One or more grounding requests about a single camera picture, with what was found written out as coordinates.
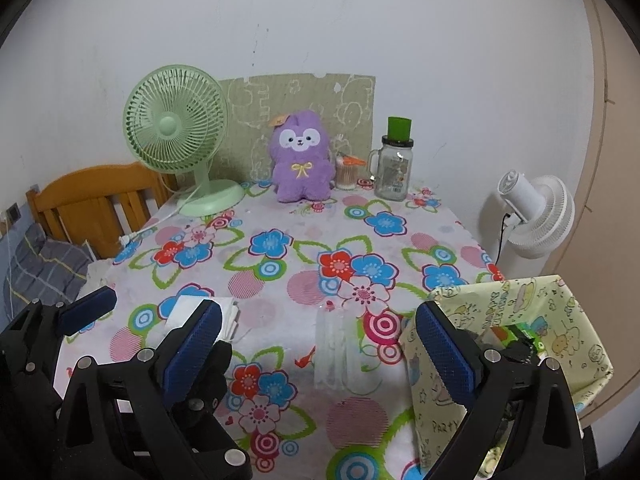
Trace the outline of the green patterned backboard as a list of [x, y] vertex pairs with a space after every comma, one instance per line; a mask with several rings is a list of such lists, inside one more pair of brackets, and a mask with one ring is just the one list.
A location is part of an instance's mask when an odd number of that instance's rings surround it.
[[331, 156], [365, 158], [372, 148], [375, 78], [354, 74], [280, 74], [221, 81], [228, 129], [209, 175], [236, 182], [268, 180], [277, 126], [317, 127]]

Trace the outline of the white floor fan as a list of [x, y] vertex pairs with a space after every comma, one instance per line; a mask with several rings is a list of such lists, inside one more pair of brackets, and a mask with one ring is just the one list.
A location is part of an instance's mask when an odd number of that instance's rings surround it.
[[557, 176], [529, 179], [511, 169], [499, 179], [480, 210], [480, 241], [506, 275], [522, 260], [543, 264], [572, 232], [574, 196]]

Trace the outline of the floral tablecloth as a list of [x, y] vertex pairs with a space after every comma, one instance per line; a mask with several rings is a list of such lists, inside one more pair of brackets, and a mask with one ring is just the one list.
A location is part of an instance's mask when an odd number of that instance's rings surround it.
[[[216, 416], [258, 479], [416, 479], [419, 452], [398, 342], [438, 286], [500, 272], [428, 188], [402, 202], [365, 186], [321, 203], [281, 204], [267, 182], [216, 216], [177, 216], [133, 240], [104, 274], [115, 309], [67, 337], [55, 387], [76, 362], [126, 361], [154, 344], [181, 296], [223, 296], [240, 310]], [[321, 309], [356, 316], [354, 390], [314, 386]]]

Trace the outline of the yellow cartoon storage box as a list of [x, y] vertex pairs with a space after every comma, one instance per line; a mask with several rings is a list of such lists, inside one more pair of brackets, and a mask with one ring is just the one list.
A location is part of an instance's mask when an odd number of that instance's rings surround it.
[[[492, 346], [506, 346], [516, 326], [533, 338], [538, 356], [560, 362], [576, 412], [584, 410], [613, 376], [599, 336], [567, 284], [557, 275], [471, 285], [438, 286], [428, 296], [454, 327]], [[412, 318], [400, 346], [407, 363], [420, 466], [427, 472], [444, 452], [465, 408], [451, 399]]]

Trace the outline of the purple plush toy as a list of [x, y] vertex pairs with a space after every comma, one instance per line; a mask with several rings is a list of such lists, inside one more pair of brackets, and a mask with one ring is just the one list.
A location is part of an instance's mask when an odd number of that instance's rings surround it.
[[314, 110], [289, 114], [273, 128], [269, 145], [271, 182], [280, 203], [330, 198], [335, 167], [329, 144], [329, 135]]

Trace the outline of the clear plastic straw pack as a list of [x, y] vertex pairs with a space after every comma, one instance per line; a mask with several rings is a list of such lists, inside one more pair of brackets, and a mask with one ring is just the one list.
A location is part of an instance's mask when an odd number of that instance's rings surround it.
[[360, 373], [356, 316], [344, 309], [321, 309], [316, 319], [314, 386], [354, 390]]

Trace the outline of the toothpick jar orange lid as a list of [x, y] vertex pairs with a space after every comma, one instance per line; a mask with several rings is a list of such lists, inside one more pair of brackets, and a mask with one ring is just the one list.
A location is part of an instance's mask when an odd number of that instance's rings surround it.
[[338, 152], [335, 156], [335, 186], [344, 191], [353, 190], [357, 186], [360, 170], [366, 167], [365, 160]]

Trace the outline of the glass mason jar green lid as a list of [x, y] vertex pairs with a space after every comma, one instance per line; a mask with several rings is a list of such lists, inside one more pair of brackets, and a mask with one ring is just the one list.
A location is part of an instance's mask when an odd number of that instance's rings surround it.
[[381, 147], [370, 151], [368, 170], [375, 195], [382, 200], [402, 202], [408, 194], [413, 160], [411, 125], [409, 118], [388, 118]]

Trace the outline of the grey plaid pillow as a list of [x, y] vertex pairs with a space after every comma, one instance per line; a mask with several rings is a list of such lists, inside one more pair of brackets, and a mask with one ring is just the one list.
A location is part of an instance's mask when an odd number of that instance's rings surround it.
[[9, 320], [40, 299], [44, 304], [70, 304], [87, 281], [93, 262], [84, 246], [48, 237], [32, 224], [14, 249], [3, 282], [3, 309]]

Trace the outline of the green desk fan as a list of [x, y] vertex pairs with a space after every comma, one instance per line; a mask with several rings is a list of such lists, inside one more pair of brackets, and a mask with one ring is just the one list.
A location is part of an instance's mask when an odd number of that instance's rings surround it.
[[238, 182], [210, 177], [227, 131], [221, 85], [190, 65], [166, 65], [144, 76], [122, 112], [122, 132], [139, 162], [160, 174], [192, 174], [194, 185], [177, 202], [189, 217], [220, 214], [244, 197]]

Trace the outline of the beige door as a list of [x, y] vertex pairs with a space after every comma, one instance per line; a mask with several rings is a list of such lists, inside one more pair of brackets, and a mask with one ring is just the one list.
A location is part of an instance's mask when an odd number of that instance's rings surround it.
[[580, 417], [591, 424], [639, 385], [639, 53], [605, 0], [584, 0], [593, 111], [576, 191], [577, 218], [547, 271], [567, 281], [614, 375]]

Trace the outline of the wooden bed headboard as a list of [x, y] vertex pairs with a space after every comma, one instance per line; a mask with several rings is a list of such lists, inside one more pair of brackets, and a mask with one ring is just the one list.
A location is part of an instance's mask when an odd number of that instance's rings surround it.
[[26, 200], [48, 237], [74, 245], [87, 243], [105, 259], [119, 253], [125, 228], [136, 232], [151, 219], [146, 200], [151, 197], [163, 206], [176, 188], [172, 174], [158, 174], [134, 162], [71, 172], [41, 191], [32, 188]]

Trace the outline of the white cloth pack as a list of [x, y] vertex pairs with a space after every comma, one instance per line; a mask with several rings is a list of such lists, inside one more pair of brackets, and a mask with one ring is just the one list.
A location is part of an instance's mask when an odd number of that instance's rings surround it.
[[205, 301], [213, 302], [218, 306], [220, 321], [218, 322], [219, 328], [216, 341], [232, 341], [234, 332], [238, 327], [240, 310], [235, 300], [231, 297], [181, 296], [169, 313], [165, 324], [165, 333], [168, 334], [172, 330], [181, 328], [200, 304]]

